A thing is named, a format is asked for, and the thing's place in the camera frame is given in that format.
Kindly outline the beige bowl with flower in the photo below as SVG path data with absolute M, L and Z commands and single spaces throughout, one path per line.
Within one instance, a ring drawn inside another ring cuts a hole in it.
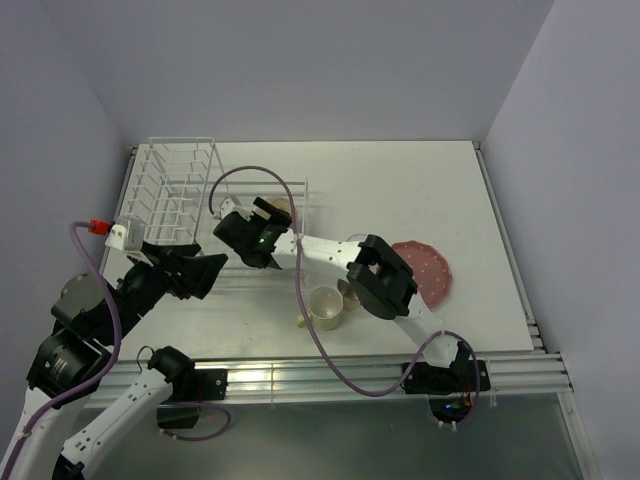
M 269 211 L 269 218 L 271 220 L 277 220 L 281 222 L 287 220 L 289 223 L 292 222 L 292 209 L 287 198 L 268 197 L 267 202 L 272 207 L 272 209 Z

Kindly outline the yellow-green mug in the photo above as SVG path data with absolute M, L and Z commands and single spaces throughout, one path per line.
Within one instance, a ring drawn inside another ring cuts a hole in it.
M 344 300 L 335 287 L 316 287 L 304 295 L 303 300 L 307 315 L 316 329 L 331 331 L 339 326 L 344 311 Z

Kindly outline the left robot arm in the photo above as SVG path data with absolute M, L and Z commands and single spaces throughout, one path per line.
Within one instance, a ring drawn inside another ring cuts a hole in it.
M 143 243 L 131 266 L 110 285 L 97 271 L 71 279 L 51 309 L 52 333 L 27 375 L 22 414 L 1 463 L 4 479 L 86 479 L 111 443 L 170 399 L 195 386 L 195 363 L 178 349 L 157 349 L 128 388 L 92 424 L 70 433 L 89 397 L 113 368 L 123 338 L 165 296 L 204 299 L 225 254 L 204 255 L 198 244 Z

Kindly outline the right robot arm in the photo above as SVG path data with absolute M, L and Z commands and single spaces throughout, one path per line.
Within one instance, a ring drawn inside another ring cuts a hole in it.
M 433 337 L 424 358 L 435 383 L 452 390 L 468 374 L 471 349 L 447 335 L 424 301 L 411 267 L 382 238 L 334 241 L 298 234 L 284 210 L 258 197 L 247 209 L 228 196 L 219 207 L 213 234 L 248 267 L 294 270 L 306 268 L 346 281 L 371 315 L 396 323 L 418 346 Z

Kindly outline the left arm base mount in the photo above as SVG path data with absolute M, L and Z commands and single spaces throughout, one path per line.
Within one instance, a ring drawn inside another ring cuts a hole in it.
M 194 428 L 204 417 L 203 409 L 185 406 L 185 403 L 221 401 L 225 398 L 227 384 L 226 369 L 196 369 L 186 385 L 157 409 L 158 426 L 171 431 Z

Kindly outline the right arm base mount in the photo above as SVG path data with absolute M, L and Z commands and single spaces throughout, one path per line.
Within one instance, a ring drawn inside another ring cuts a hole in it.
M 408 395 L 435 395 L 429 401 L 433 416 L 443 423 L 462 421 L 475 402 L 476 390 L 491 389 L 488 369 L 482 360 L 454 361 L 448 368 L 417 362 L 401 385 Z

